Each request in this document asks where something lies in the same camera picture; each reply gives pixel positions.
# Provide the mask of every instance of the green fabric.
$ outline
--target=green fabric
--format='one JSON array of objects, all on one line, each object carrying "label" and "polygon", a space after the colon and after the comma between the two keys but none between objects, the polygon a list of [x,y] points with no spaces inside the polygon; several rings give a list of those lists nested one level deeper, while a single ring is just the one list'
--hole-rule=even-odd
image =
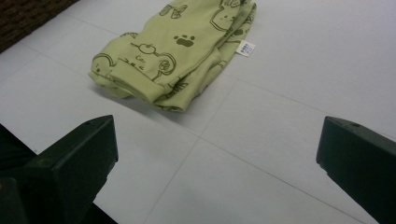
[{"label": "green fabric", "polygon": [[250,0],[175,0],[140,34],[111,40],[89,76],[111,96],[185,111],[234,56],[255,13]]}]

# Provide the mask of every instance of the folded clothing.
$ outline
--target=folded clothing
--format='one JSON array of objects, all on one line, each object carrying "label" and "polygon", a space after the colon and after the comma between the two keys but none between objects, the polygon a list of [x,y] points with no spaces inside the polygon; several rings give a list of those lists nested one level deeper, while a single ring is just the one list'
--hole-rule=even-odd
[{"label": "folded clothing", "polygon": [[140,34],[111,40],[89,76],[111,96],[185,111],[231,60],[255,13],[250,0],[175,0]]}]

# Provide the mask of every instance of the fabric fold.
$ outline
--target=fabric fold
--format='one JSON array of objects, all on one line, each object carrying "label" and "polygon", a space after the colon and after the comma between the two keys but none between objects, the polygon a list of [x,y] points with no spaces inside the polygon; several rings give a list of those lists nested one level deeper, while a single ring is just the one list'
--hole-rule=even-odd
[{"label": "fabric fold", "polygon": [[250,0],[175,0],[140,34],[111,40],[89,76],[111,96],[185,111],[234,56],[255,13]]}]

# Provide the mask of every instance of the paw print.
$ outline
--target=paw print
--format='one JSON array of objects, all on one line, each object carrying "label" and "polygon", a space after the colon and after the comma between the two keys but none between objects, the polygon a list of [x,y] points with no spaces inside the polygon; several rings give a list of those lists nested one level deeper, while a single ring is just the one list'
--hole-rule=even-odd
[{"label": "paw print", "polygon": [[184,47],[191,47],[192,45],[194,45],[193,40],[195,39],[195,36],[191,36],[190,38],[187,35],[182,35],[181,37],[179,37],[178,35],[175,36],[175,40],[176,43],[179,45],[182,45]]}]

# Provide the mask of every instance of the woven texture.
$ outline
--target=woven texture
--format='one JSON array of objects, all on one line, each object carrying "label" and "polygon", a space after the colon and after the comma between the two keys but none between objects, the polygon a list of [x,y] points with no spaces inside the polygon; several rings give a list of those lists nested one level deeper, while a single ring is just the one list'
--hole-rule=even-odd
[{"label": "woven texture", "polygon": [[0,52],[11,47],[77,1],[0,1]]}]

